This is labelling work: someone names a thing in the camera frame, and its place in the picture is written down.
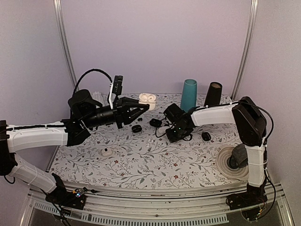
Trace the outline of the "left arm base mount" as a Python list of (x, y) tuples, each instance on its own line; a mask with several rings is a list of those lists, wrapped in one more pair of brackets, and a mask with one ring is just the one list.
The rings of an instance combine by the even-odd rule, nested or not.
[(45, 200), (59, 206), (83, 210), (87, 197), (79, 192), (74, 193), (67, 191), (61, 178), (54, 173), (51, 175), (55, 179), (55, 189), (54, 191), (46, 194)]

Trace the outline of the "cream earbud charging case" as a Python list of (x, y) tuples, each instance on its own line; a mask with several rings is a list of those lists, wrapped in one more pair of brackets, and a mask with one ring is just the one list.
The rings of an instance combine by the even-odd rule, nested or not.
[(150, 106), (149, 111), (155, 110), (156, 100), (157, 100), (157, 96), (155, 94), (141, 93), (139, 95), (139, 103), (144, 105), (148, 104)]

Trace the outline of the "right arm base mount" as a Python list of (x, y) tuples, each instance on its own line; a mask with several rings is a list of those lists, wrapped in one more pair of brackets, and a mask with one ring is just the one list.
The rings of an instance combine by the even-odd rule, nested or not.
[(226, 204), (230, 210), (237, 210), (264, 203), (268, 200), (264, 187), (265, 184), (259, 187), (247, 184), (245, 192), (228, 195), (226, 197)]

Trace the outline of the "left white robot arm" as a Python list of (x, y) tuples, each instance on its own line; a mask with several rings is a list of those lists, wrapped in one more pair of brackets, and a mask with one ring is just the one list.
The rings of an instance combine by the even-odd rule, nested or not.
[(102, 106), (91, 97), (69, 99), (71, 117), (52, 124), (9, 126), (0, 122), (0, 174), (18, 178), (40, 188), (59, 204), (66, 204), (70, 194), (61, 178), (29, 164), (17, 151), (44, 146), (75, 146), (82, 144), (93, 128), (115, 123), (120, 129), (149, 109), (148, 104), (123, 97), (115, 104)]

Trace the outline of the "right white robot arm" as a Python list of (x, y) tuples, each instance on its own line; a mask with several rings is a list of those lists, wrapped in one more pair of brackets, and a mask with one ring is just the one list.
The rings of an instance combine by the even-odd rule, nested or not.
[(227, 178), (247, 181), (252, 188), (245, 192), (243, 201), (254, 205), (261, 198), (258, 187), (266, 179), (267, 121), (262, 109), (250, 97), (221, 105), (193, 107), (188, 111), (171, 104), (164, 115), (172, 123), (166, 129), (168, 140), (173, 143), (191, 135), (195, 127), (209, 124), (234, 124), (242, 142), (235, 148), (223, 148), (217, 158), (218, 170)]

